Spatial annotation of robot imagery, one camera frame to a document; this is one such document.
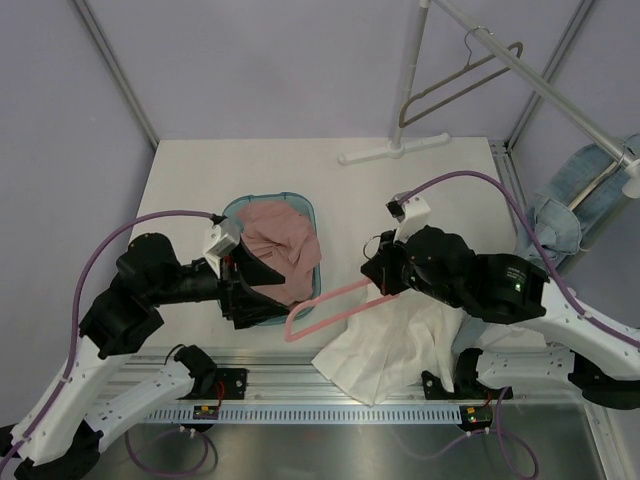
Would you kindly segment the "white pleated skirt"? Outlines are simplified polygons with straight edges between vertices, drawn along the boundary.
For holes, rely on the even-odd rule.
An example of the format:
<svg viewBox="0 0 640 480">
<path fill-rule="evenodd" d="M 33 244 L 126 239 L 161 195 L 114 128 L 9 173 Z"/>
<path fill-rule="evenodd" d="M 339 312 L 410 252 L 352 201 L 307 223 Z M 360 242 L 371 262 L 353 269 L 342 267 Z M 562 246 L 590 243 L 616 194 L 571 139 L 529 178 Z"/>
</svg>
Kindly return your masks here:
<svg viewBox="0 0 640 480">
<path fill-rule="evenodd" d="M 453 342 L 466 314 L 418 293 L 351 316 L 346 330 L 312 365 L 343 393 L 365 405 L 416 383 L 424 371 L 454 391 Z"/>
</svg>

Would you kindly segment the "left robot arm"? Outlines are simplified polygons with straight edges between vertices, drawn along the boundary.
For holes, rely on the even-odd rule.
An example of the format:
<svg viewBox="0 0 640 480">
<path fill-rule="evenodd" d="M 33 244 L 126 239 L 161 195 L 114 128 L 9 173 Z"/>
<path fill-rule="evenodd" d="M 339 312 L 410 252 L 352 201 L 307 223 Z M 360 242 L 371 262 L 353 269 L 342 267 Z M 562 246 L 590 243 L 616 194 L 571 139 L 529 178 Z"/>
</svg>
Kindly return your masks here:
<svg viewBox="0 0 640 480">
<path fill-rule="evenodd" d="M 76 351 L 61 377 L 20 423 L 1 430 L 1 457 L 20 459 L 18 479 L 81 479 L 121 435 L 162 405 L 222 393 L 218 366 L 195 345 L 182 346 L 150 379 L 99 403 L 109 380 L 164 321 L 163 305 L 218 302 L 238 328 L 287 313 L 257 292 L 279 285 L 282 274 L 243 243 L 225 250 L 218 270 L 200 258 L 181 264 L 160 234 L 135 238 L 116 262 L 117 274 L 79 324 Z"/>
</svg>

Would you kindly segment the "pink skirt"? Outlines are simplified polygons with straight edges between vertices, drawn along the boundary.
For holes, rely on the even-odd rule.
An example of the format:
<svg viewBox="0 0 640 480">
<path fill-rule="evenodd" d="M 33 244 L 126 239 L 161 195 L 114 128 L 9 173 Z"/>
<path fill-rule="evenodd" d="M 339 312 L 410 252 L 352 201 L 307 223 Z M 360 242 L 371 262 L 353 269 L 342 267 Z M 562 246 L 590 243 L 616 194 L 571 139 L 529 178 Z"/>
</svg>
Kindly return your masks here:
<svg viewBox="0 0 640 480">
<path fill-rule="evenodd" d="M 264 264 L 284 277 L 255 291 L 291 308 L 313 295 L 313 271 L 322 255 L 309 218 L 284 201 L 251 202 L 237 212 L 243 242 Z"/>
</svg>

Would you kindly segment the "pink clothes hanger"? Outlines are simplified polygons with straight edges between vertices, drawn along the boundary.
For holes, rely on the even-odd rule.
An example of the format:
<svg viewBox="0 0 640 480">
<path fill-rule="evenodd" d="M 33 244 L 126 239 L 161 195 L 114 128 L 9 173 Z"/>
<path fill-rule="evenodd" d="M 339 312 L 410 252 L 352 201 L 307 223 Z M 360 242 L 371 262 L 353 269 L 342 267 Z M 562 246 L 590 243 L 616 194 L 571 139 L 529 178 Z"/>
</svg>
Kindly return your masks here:
<svg viewBox="0 0 640 480">
<path fill-rule="evenodd" d="M 366 294 L 374 283 L 362 276 L 357 281 L 301 302 L 286 317 L 284 340 L 294 343 L 334 324 L 344 321 L 354 314 L 362 313 L 398 298 L 398 295 L 376 294 L 373 300 L 355 302 L 357 293 Z"/>
</svg>

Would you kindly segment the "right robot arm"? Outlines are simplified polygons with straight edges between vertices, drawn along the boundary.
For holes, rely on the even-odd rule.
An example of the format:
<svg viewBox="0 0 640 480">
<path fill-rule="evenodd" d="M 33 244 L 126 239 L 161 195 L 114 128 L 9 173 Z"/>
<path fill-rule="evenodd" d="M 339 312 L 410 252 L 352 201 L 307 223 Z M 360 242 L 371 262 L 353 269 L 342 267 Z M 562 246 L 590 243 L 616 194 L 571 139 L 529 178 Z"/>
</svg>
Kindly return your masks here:
<svg viewBox="0 0 640 480">
<path fill-rule="evenodd" d="M 568 360 L 538 361 L 521 377 L 554 375 L 597 405 L 639 406 L 639 333 L 578 302 L 557 280 L 512 254 L 477 254 L 457 234 L 426 226 L 401 241 L 382 234 L 360 268 L 384 295 L 421 292 L 490 324 L 516 325 L 564 346 Z"/>
</svg>

